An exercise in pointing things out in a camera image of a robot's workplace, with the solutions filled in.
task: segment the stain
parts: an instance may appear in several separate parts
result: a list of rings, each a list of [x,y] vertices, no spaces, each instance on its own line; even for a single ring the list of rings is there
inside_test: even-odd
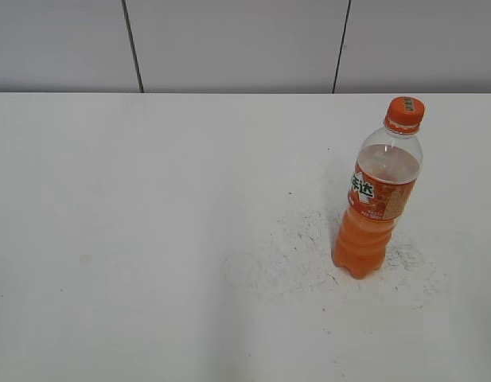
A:
[[[254,232],[222,261],[220,277],[235,290],[264,300],[284,301],[337,283],[329,266],[328,220],[324,212],[287,211],[263,234]]]
[[[333,277],[330,273],[327,273],[328,276],[330,276],[332,278],[332,280],[337,284],[337,286],[339,287],[339,283],[337,282],[337,280],[335,279],[335,277]]]
[[[405,271],[411,272],[423,264],[422,253],[409,238],[394,236],[394,239],[392,239],[392,242],[387,247],[384,267],[402,267]]]
[[[89,264],[93,259],[92,253],[87,253],[79,256],[79,264]]]

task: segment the wall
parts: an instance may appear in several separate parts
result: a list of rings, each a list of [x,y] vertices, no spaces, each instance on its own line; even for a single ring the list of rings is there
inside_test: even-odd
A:
[[[122,3],[0,0],[0,92],[491,92],[491,0]]]

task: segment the bottle neck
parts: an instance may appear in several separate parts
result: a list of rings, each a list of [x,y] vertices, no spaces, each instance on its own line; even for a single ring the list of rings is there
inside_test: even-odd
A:
[[[394,138],[409,139],[409,138],[414,138],[417,135],[417,133],[401,134],[401,133],[398,133],[396,131],[389,129],[386,124],[384,124],[383,126],[384,126],[385,131],[387,131],[387,134],[390,135],[391,137],[394,137]]]

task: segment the panel seam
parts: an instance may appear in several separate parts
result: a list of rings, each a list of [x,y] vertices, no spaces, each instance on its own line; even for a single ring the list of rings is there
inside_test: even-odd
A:
[[[349,10],[351,9],[351,0],[348,0],[348,9],[346,10],[346,18],[344,21],[344,28],[342,29],[341,47],[339,48],[339,58],[337,58],[337,66],[335,67],[335,76],[333,77],[332,94],[335,94],[335,87],[337,85],[337,76],[339,75],[339,68],[341,67],[342,49],[344,47],[344,41],[346,38],[346,28],[348,27]]]
[[[123,8],[123,16],[125,17],[125,24],[127,24],[128,41],[131,44],[132,59],[134,60],[135,75],[137,76],[139,92],[144,93],[144,87],[142,86],[141,70],[139,68],[139,61],[137,58],[137,53],[135,51],[134,36],[132,35],[131,20],[128,17],[127,3],[125,2],[125,0],[121,0],[121,5]]]

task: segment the orange liquid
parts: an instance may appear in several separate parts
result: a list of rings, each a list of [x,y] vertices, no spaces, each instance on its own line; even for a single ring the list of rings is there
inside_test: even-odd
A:
[[[379,269],[385,258],[394,220],[372,220],[349,206],[333,249],[333,262],[345,267],[355,279]]]

